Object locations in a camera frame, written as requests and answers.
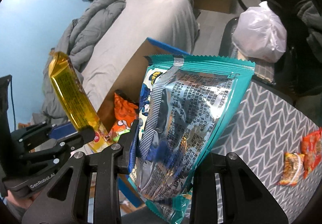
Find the yellow snack package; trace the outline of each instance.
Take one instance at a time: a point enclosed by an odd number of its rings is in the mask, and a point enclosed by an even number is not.
[[[95,131],[94,141],[89,146],[94,152],[101,152],[113,144],[108,140],[108,132],[98,117],[90,100],[77,78],[67,54],[56,52],[49,65],[49,77],[53,88],[70,122],[77,131],[91,126]]]
[[[279,185],[295,186],[302,173],[304,154],[288,153],[284,155],[284,171]]]

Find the gray clothing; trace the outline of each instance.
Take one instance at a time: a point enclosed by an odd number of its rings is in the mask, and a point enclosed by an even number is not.
[[[16,205],[14,205],[13,203],[11,203],[10,201],[7,200],[7,207],[10,210],[10,212],[12,213],[12,215],[14,215],[14,217],[21,222],[22,221],[22,217],[24,216],[26,209],[23,209],[21,207],[18,207]]]
[[[315,58],[322,63],[322,17],[311,0],[301,2],[297,16],[306,24],[309,37],[306,38]]]
[[[91,58],[94,46],[111,27],[125,5],[125,0],[94,1],[79,19],[71,22],[59,40],[55,51],[69,55],[81,83],[81,72]],[[61,124],[67,121],[67,116],[49,80],[48,66],[52,59],[50,56],[43,71],[45,101],[41,110],[46,121]]]

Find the bed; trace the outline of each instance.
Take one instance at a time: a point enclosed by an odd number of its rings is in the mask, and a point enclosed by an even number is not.
[[[95,110],[147,37],[190,53],[197,33],[188,0],[126,0],[125,9],[96,44],[82,72],[83,87]]]

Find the red snack packet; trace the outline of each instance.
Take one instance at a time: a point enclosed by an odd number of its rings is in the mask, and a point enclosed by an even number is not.
[[[321,161],[321,134],[322,128],[319,128],[317,131],[311,132],[303,137],[301,150],[302,153],[305,154],[304,178],[306,178]]]
[[[131,125],[138,117],[138,105],[127,100],[126,97],[121,97],[121,92],[114,93],[114,112],[116,122],[110,130],[108,136],[114,142],[119,140],[121,134],[129,132]]]

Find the teal snack bag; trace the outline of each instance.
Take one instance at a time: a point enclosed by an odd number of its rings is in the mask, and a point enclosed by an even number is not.
[[[212,56],[146,58],[130,179],[147,207],[179,224],[191,200],[194,171],[236,112],[255,63]]]

